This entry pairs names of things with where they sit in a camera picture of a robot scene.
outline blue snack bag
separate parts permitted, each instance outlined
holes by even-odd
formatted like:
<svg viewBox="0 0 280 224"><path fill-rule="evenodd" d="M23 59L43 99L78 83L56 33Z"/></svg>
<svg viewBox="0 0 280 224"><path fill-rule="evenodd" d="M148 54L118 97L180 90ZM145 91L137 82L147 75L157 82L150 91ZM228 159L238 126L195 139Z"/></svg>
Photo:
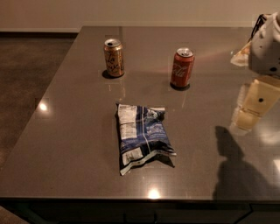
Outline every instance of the blue snack bag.
<svg viewBox="0 0 280 224"><path fill-rule="evenodd" d="M164 108L146 108L117 103L121 136L120 173L143 165L157 154L176 156L165 133Z"/></svg>

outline can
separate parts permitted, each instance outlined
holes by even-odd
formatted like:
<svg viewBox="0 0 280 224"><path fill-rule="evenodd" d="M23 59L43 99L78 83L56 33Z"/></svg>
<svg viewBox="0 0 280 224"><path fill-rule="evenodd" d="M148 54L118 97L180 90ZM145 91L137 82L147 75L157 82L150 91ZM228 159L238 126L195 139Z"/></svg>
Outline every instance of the can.
<svg viewBox="0 0 280 224"><path fill-rule="evenodd" d="M123 45L116 38L107 39L104 43L104 55L107 73L113 77L124 75Z"/></svg>
<svg viewBox="0 0 280 224"><path fill-rule="evenodd" d="M193 70L194 55L187 47L179 48L173 61L171 74L171 86L177 89L186 89L190 87L189 80Z"/></svg>

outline dark brown floor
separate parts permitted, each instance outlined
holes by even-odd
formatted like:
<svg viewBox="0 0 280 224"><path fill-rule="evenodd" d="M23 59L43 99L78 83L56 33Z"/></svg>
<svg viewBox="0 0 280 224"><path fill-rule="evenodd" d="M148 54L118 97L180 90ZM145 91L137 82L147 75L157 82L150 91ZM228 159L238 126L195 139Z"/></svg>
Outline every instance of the dark brown floor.
<svg viewBox="0 0 280 224"><path fill-rule="evenodd" d="M73 42L0 33L0 171ZM26 224L2 207L0 223Z"/></svg>

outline gray tabletop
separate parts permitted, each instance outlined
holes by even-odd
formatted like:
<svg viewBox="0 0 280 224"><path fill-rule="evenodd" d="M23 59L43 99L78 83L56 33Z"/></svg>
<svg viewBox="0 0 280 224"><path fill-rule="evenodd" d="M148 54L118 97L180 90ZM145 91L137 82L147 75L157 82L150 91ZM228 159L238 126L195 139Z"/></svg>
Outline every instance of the gray tabletop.
<svg viewBox="0 0 280 224"><path fill-rule="evenodd" d="M279 103L246 136L228 132L240 87L256 74L229 63L250 28L83 27L0 173L0 198L280 200ZM124 46L108 79L103 44ZM173 55L196 56L191 87L170 87ZM116 102L165 107L177 156L119 172Z"/></svg>

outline can top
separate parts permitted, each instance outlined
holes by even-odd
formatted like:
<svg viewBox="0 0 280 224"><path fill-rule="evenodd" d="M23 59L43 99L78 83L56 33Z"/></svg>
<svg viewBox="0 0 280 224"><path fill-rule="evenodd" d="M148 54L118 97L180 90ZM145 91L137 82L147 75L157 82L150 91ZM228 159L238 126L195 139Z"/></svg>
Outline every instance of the can top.
<svg viewBox="0 0 280 224"><path fill-rule="evenodd" d="M121 41L116 38L110 38L105 41L105 46L108 47L116 47L121 44Z"/></svg>
<svg viewBox="0 0 280 224"><path fill-rule="evenodd" d="M181 47L177 50L177 54L184 57L184 58L187 58L187 57L192 57L193 56L193 52L187 48L187 47Z"/></svg>

